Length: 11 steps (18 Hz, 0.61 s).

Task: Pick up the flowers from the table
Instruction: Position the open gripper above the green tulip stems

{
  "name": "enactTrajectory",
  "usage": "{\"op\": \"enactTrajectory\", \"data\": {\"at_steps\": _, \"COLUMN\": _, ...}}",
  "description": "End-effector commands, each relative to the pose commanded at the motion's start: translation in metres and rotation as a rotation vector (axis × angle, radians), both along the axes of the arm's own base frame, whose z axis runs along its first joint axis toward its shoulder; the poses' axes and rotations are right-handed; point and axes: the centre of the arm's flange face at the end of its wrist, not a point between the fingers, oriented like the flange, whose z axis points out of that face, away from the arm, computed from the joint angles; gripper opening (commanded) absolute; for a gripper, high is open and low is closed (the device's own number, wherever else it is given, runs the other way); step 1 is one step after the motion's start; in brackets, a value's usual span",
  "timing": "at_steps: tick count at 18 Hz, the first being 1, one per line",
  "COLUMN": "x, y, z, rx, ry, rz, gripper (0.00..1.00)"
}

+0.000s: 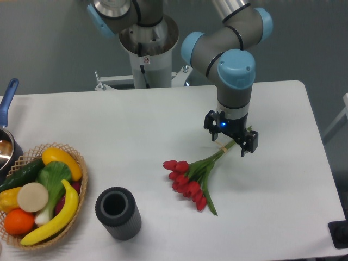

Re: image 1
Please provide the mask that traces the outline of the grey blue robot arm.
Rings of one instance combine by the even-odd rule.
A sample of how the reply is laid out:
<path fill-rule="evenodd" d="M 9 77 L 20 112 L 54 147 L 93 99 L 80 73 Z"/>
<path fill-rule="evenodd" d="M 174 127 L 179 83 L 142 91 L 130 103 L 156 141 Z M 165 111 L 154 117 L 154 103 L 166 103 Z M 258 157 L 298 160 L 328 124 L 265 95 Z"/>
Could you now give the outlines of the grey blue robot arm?
<path fill-rule="evenodd" d="M 242 153 L 258 147 L 258 133 L 246 122 L 256 62 L 248 49 L 270 36 L 273 21 L 249 1 L 214 1 L 223 26 L 212 35 L 190 33 L 181 45 L 184 61 L 217 88 L 217 109 L 204 128 L 216 139 L 231 137 Z M 88 14 L 105 36 L 118 36 L 128 52 L 137 89 L 172 85 L 172 50 L 179 38 L 176 22 L 163 11 L 162 1 L 92 1 Z"/>

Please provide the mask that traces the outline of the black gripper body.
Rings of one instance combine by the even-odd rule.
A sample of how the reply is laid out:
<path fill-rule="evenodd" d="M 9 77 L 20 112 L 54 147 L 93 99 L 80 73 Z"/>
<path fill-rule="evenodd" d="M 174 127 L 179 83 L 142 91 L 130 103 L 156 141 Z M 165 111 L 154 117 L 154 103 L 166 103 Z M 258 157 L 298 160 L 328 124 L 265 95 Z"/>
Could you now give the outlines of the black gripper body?
<path fill-rule="evenodd" d="M 246 122 L 248 114 L 239 119 L 226 118 L 224 111 L 220 113 L 217 112 L 217 114 L 217 121 L 220 126 L 221 133 L 232 138 L 238 145 L 240 145 L 244 136 L 244 131 L 246 131 Z"/>

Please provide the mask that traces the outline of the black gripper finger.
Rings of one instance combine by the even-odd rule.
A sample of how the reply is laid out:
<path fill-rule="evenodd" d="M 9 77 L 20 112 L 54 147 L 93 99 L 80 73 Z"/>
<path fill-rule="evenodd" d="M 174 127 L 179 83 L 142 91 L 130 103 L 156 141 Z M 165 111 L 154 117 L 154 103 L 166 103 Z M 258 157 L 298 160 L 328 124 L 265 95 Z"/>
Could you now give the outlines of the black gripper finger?
<path fill-rule="evenodd" d="M 212 141 L 215 142 L 221 132 L 220 126 L 218 124 L 218 114 L 217 112 L 210 110 L 204 118 L 204 129 L 208 130 L 212 136 Z"/>
<path fill-rule="evenodd" d="M 253 153 L 258 147 L 258 132 L 254 130 L 244 131 L 240 147 L 242 157 L 244 157 L 246 153 Z"/>

